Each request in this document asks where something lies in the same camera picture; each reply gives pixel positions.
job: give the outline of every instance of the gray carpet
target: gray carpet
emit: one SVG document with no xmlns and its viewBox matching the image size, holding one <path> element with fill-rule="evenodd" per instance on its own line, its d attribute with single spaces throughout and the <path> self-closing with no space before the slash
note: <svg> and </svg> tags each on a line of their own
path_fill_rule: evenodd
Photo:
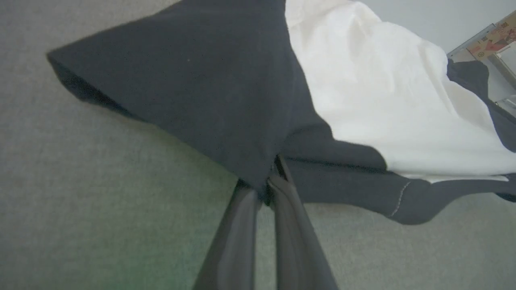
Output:
<svg viewBox="0 0 516 290">
<path fill-rule="evenodd" d="M 0 1 L 0 289 L 192 286 L 236 177 L 151 125 L 79 102 L 44 58 L 171 3 Z M 341 289 L 516 285 L 516 206 L 495 195 L 418 226 L 345 205 L 307 210 Z M 263 208 L 257 289 L 275 285 L 273 236 Z"/>
</svg>

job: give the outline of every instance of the cardboard box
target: cardboard box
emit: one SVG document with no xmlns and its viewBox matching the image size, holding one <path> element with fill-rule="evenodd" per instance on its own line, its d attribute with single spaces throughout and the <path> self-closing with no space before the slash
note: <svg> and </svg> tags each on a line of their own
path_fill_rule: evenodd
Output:
<svg viewBox="0 0 516 290">
<path fill-rule="evenodd" d="M 484 37 L 467 47 L 467 50 L 478 60 L 501 50 L 516 40 L 516 11 L 496 23 L 496 28 Z"/>
</svg>

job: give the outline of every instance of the white wall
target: white wall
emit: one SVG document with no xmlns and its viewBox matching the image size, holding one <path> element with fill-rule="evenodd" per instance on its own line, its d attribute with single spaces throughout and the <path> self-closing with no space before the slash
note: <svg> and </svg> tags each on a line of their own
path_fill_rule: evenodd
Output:
<svg viewBox="0 0 516 290">
<path fill-rule="evenodd" d="M 516 0 L 361 0 L 382 20 L 452 51 L 516 10 Z"/>
</svg>

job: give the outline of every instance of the stitching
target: stitching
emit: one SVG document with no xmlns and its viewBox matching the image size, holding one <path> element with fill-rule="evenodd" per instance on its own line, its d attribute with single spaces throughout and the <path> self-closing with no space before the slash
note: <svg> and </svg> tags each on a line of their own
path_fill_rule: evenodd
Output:
<svg viewBox="0 0 516 290">
<path fill-rule="evenodd" d="M 409 184 L 411 183 L 412 181 L 409 181 L 407 184 L 405 184 L 405 186 L 401 189 L 401 192 L 400 192 L 400 195 L 399 195 L 399 198 L 398 198 L 398 204 L 396 205 L 396 208 L 394 209 L 394 211 L 391 213 L 391 215 L 389 215 L 389 217 L 393 217 L 399 210 L 399 207 L 401 205 L 401 198 L 403 197 L 403 193 L 405 192 L 405 189 L 407 188 L 407 186 L 409 186 Z"/>
</svg>

